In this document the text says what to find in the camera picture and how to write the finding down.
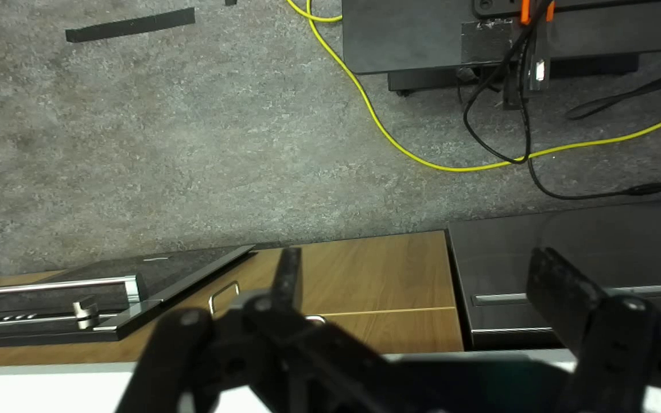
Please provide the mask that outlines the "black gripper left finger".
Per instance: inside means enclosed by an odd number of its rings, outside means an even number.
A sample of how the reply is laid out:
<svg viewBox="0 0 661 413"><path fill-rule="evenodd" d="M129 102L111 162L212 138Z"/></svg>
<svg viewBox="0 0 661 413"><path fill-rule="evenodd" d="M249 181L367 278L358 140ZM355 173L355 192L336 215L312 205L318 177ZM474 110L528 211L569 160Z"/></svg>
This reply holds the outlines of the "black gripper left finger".
<svg viewBox="0 0 661 413"><path fill-rule="evenodd" d="M388 361L333 322L297 309L300 249L280 251L269 290L222 317L168 312L154 328L115 413L215 413L248 388L271 413L388 413Z"/></svg>

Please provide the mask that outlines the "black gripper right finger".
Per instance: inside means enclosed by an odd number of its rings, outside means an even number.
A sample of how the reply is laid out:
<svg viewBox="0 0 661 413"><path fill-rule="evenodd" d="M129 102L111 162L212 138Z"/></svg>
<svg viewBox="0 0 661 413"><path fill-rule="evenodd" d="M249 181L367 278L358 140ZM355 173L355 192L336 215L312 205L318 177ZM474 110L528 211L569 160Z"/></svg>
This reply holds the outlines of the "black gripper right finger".
<svg viewBox="0 0 661 413"><path fill-rule="evenodd" d="M561 413L640 413L661 388L661 309L631 293L608 293L552 247L535 247L528 302L576 355L560 390Z"/></svg>

